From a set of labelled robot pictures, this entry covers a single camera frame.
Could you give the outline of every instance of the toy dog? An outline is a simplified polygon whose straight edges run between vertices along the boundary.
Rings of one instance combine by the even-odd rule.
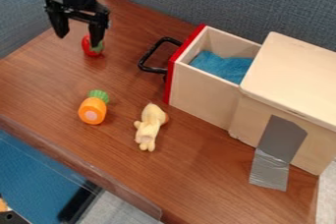
[[[135,121],[135,127],[138,129],[135,141],[141,150],[153,151],[155,149],[155,139],[160,127],[168,120],[167,113],[157,105],[149,103],[144,107],[141,121]]]

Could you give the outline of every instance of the gray tape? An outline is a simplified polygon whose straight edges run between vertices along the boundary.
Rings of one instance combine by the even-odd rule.
[[[295,123],[272,115],[254,153],[250,183],[286,191],[289,164],[306,136]]]
[[[289,164],[256,149],[250,174],[250,183],[269,189],[286,191]]]

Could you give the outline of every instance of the white box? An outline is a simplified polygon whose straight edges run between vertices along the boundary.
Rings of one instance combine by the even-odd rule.
[[[190,66],[202,50],[255,59],[237,85]],[[271,115],[292,121],[308,132],[292,164],[318,175],[336,156],[335,80],[335,52],[276,32],[260,46],[199,26],[170,59],[164,100],[252,146]]]

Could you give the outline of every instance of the wooden desk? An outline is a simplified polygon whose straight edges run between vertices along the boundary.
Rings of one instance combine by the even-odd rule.
[[[1,60],[2,127],[99,185],[109,188],[89,164],[113,176],[162,207],[166,223],[314,223],[316,177],[291,167],[286,193],[250,185],[253,148],[165,105],[162,78],[138,69],[138,59],[158,38],[183,40],[194,26],[126,0],[102,1],[112,9],[105,58],[84,56],[80,42],[87,28],[73,22],[65,39],[50,29]],[[174,50],[166,46],[152,64],[164,66]],[[94,88],[112,96],[100,126],[77,115]],[[171,118],[153,153],[134,142],[133,122],[149,101]]]

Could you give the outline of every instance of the orange carrot toy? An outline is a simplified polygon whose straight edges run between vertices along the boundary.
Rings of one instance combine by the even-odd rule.
[[[81,120],[90,125],[98,125],[104,121],[106,104],[109,102],[108,94],[102,90],[92,90],[88,93],[79,109]]]

